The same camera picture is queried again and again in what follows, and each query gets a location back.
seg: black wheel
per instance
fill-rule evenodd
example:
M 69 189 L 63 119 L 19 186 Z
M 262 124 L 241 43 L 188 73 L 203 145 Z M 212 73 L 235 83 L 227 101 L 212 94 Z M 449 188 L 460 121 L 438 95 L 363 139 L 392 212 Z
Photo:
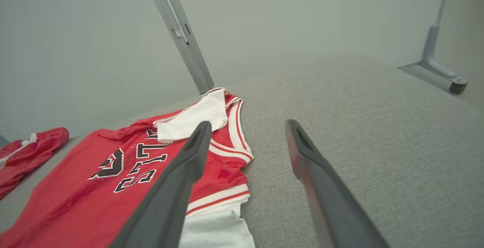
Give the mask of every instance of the black wheel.
M 467 86 L 467 83 L 465 84 L 452 83 L 451 87 L 449 88 L 449 92 L 460 95 L 462 92 L 464 92 L 464 89 L 466 86 Z

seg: gray wall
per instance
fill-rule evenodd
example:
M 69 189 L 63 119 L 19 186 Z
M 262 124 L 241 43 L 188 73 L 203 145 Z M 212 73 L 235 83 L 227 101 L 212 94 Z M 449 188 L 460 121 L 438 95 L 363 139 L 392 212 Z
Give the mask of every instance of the gray wall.
M 71 136 L 198 95 L 153 0 L 0 0 L 0 134 Z
M 213 80 L 284 68 L 420 60 L 440 0 L 180 0 Z

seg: gray plastic bracket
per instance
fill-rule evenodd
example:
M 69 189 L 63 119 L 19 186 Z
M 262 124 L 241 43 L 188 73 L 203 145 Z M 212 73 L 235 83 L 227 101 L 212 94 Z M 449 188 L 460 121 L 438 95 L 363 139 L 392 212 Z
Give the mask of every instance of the gray plastic bracket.
M 467 84 L 467 80 L 458 76 L 456 72 L 439 64 L 435 59 L 435 45 L 437 43 L 437 36 L 440 29 L 439 24 L 433 24 L 428 30 L 427 41 L 425 42 L 425 48 L 423 49 L 422 61 L 420 66 L 432 71 L 433 73 L 446 78 L 447 80 L 456 84 Z

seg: floor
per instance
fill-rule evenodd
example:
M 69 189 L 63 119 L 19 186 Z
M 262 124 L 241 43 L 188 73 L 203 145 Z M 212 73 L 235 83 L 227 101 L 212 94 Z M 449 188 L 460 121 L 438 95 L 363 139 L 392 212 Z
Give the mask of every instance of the floor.
M 484 112 L 484 0 L 447 0 L 437 39 L 437 61 L 468 80 L 456 98 Z M 448 91 L 451 82 L 419 67 L 406 73 Z

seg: gray stand base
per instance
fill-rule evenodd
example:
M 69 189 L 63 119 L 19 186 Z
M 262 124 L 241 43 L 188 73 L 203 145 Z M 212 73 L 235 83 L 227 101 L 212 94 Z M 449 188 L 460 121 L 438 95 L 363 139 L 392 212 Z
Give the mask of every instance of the gray stand base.
M 451 93 L 460 94 L 467 86 L 467 80 L 439 64 L 435 59 L 435 45 L 437 43 L 437 35 L 439 34 L 440 27 L 439 24 L 433 24 L 430 26 L 420 66 L 451 81 L 452 85 L 450 86 L 449 91 Z

